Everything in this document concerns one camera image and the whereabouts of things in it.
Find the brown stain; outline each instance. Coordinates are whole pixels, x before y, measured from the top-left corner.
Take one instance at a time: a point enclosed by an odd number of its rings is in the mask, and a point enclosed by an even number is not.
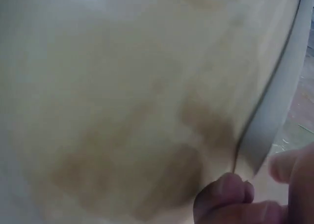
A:
[[[217,10],[222,7],[222,3],[217,0],[184,0],[192,7],[204,10]]]
[[[126,145],[132,132],[153,110],[154,103],[145,102],[136,107],[123,125],[111,136],[102,136],[108,121],[98,123],[80,140],[80,145],[67,154],[52,172],[52,183],[90,212],[101,214],[101,201],[106,196],[107,184],[115,172],[111,153]]]
[[[155,188],[134,211],[136,218],[146,222],[192,201],[201,188],[202,169],[199,152],[188,144],[180,145]]]

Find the finger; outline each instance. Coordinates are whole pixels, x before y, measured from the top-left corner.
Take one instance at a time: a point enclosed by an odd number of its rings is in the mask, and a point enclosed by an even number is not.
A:
[[[215,209],[195,224],[282,224],[283,211],[272,201]]]
[[[254,187],[248,181],[244,182],[244,193],[245,197],[243,203],[252,203],[254,200]]]
[[[241,178],[233,173],[226,173],[217,181],[206,186],[195,198],[193,205],[194,221],[197,222],[212,209],[245,199],[245,185]]]
[[[268,171],[271,177],[277,182],[289,183],[299,154],[299,150],[290,150],[273,155],[268,162]]]
[[[291,224],[314,223],[314,144],[299,151],[289,184],[288,220]]]

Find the floor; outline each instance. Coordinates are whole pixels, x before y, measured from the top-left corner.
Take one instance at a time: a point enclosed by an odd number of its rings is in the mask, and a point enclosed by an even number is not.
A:
[[[278,131],[271,154],[298,149],[314,141],[314,15],[304,66],[297,90],[286,121]],[[273,199],[281,204],[288,203],[288,185],[274,182],[267,172],[267,160],[252,180],[256,188],[255,201]]]

